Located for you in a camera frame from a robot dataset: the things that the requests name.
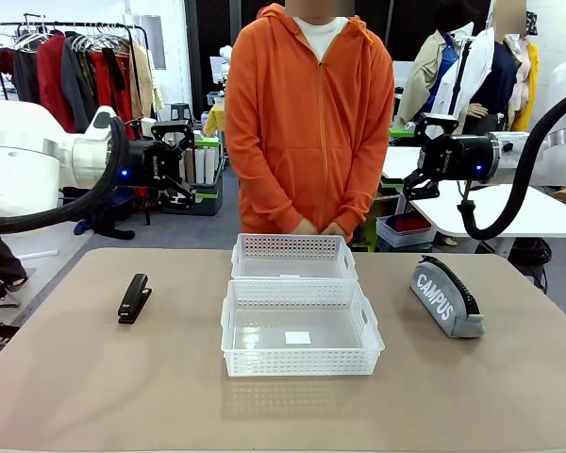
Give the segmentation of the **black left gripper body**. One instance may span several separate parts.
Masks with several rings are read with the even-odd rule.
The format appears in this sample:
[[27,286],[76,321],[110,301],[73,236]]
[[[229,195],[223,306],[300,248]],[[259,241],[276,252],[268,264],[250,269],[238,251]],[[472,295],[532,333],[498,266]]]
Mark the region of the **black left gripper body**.
[[164,141],[137,140],[128,143],[121,167],[121,186],[147,189],[180,189],[183,151]]

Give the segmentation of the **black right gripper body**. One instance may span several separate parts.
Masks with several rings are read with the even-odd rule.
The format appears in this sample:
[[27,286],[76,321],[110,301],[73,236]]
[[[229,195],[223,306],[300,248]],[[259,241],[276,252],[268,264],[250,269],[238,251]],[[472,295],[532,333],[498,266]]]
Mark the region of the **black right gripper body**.
[[493,146],[487,137],[440,135],[422,147],[419,169],[431,181],[484,181],[493,161]]

